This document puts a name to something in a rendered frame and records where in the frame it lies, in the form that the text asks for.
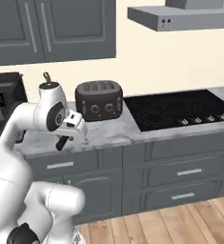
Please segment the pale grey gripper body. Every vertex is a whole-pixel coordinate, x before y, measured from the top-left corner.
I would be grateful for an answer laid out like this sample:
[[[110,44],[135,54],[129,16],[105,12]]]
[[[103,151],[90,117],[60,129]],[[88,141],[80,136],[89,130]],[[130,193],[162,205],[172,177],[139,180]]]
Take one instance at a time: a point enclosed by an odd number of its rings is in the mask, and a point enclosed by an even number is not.
[[[84,122],[81,122],[77,127],[74,127],[71,123],[64,123],[56,130],[56,134],[68,137],[72,136],[74,139],[84,140],[87,134],[87,127]]]

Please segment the grey drawer front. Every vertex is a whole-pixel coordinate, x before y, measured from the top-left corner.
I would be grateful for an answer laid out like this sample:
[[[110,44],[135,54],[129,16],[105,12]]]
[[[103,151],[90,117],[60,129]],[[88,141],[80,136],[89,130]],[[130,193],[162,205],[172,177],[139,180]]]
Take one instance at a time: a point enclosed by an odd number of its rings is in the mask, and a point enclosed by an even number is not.
[[[189,184],[186,186],[170,187],[147,193],[142,205],[143,210],[165,208],[185,203],[191,203],[204,199],[211,199],[218,193],[220,182],[210,180]],[[171,195],[194,193],[194,197],[172,200]]]
[[[96,151],[87,152],[55,152],[44,153],[43,155],[26,156],[26,161],[32,168],[35,178],[50,177],[53,175],[84,172],[98,167]],[[47,170],[47,165],[73,162],[73,166]]]
[[[177,172],[202,169],[202,173],[177,176]],[[185,159],[153,165],[146,170],[144,185],[153,187],[165,184],[215,176],[224,172],[224,155]]]

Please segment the dark brown four-slot toaster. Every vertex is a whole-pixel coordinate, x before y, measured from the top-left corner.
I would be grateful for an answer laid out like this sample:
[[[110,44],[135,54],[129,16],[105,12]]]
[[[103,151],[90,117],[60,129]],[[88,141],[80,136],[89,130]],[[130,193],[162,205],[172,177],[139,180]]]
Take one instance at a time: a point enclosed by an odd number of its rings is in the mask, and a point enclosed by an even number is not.
[[[81,83],[74,94],[76,110],[87,122],[116,119],[123,112],[123,90],[112,80]]]

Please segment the golden brown looped object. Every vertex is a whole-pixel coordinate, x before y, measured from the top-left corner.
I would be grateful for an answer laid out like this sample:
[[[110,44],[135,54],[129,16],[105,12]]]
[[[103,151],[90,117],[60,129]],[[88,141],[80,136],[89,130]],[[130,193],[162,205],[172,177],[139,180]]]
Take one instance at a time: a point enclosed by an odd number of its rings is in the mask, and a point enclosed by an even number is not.
[[[47,71],[43,72],[43,76],[44,76],[44,78],[45,78],[45,80],[46,80],[46,83],[47,83],[48,85],[52,83],[52,81],[51,81],[51,76],[49,75],[49,73],[48,73]]]

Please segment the grey base cupboard door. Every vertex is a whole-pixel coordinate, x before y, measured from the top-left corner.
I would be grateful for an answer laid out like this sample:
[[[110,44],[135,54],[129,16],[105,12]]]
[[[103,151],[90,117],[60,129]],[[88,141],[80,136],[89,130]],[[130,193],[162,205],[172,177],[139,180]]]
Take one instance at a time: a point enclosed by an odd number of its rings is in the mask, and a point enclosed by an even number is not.
[[[67,175],[64,182],[82,189],[86,196],[84,209],[73,218],[75,224],[121,215],[121,170]]]

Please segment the black coffee machine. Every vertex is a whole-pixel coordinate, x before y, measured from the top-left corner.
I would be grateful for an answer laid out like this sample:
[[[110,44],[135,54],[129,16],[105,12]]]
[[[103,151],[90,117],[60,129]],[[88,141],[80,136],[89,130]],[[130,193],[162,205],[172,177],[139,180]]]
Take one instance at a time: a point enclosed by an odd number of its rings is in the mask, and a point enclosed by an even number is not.
[[[0,130],[14,102],[27,102],[22,75],[19,72],[0,73]]]

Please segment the black glass hob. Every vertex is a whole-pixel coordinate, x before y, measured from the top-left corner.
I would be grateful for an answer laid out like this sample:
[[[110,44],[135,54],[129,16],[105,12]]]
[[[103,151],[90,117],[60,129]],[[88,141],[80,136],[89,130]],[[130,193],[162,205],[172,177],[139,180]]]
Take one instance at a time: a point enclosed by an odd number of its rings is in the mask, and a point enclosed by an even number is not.
[[[224,122],[219,118],[224,113],[224,101],[208,90],[131,96],[124,102],[142,132]],[[209,115],[214,122],[206,119]],[[193,122],[196,117],[202,120],[200,124]],[[187,119],[189,124],[182,125],[179,119]]]

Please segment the grey range hood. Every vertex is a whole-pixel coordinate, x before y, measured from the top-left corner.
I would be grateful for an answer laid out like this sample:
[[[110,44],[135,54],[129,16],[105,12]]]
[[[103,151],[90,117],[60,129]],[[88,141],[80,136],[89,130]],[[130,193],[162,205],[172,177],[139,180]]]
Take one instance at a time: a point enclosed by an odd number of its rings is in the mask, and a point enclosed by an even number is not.
[[[164,6],[128,7],[128,18],[153,31],[224,29],[224,0],[166,0]]]

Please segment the grey wall cupboard door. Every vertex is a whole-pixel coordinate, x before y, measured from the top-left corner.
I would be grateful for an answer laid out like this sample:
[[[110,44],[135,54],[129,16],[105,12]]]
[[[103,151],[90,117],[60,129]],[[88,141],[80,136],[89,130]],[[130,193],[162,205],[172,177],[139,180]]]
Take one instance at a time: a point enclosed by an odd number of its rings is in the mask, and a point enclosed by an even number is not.
[[[24,3],[29,3],[37,53],[33,52]],[[44,52],[34,0],[0,0],[0,66],[43,61]]]
[[[51,40],[48,52],[41,3]],[[116,0],[35,0],[46,62],[114,58]]]

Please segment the grey handleless panel front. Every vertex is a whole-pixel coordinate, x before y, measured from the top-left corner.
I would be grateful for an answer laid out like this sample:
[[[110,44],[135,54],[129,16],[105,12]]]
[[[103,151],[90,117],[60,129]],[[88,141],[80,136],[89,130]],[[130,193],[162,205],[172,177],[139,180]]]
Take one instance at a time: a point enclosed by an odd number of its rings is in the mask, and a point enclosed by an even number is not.
[[[224,132],[147,143],[145,146],[145,159],[171,158],[219,150],[224,150]]]

